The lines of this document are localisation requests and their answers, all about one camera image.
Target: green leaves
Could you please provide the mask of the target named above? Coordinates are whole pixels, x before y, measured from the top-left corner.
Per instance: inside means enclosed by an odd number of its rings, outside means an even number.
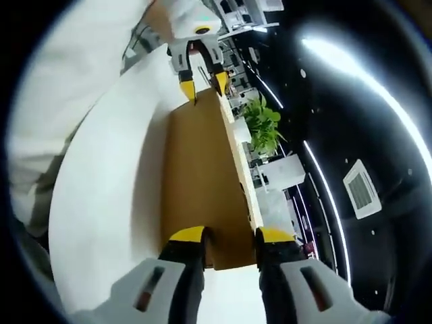
[[[276,151],[279,138],[285,138],[277,131],[277,123],[281,120],[278,112],[266,107],[264,96],[259,99],[249,100],[242,115],[248,125],[252,136],[252,146],[260,154],[273,155]]]

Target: white sleeve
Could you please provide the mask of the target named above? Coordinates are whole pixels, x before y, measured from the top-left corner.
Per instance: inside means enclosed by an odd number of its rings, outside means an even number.
[[[131,30],[151,2],[77,1],[34,52],[7,137],[12,207],[30,233],[46,230],[61,157],[90,108],[119,78]]]

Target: white tabletop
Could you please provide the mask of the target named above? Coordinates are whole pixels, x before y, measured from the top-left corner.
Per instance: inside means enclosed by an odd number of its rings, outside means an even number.
[[[166,50],[165,45],[153,51],[105,93],[61,165],[49,247],[68,313],[97,307],[114,282],[143,259],[158,256],[167,116],[187,101]],[[199,55],[191,58],[197,92],[209,87],[196,70],[201,63]]]

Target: potted plant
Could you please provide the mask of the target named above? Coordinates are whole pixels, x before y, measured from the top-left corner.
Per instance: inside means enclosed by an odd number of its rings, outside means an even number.
[[[242,116],[251,135],[251,144],[260,155],[272,156],[279,143],[279,138],[285,138],[277,131],[277,123],[281,119],[278,112],[266,107],[264,96],[250,100],[242,110]]]

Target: ceiling air vent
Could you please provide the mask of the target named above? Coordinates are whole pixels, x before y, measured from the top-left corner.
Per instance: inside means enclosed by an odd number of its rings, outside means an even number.
[[[345,176],[344,185],[357,219],[368,217],[382,209],[377,191],[361,160],[357,160]]]

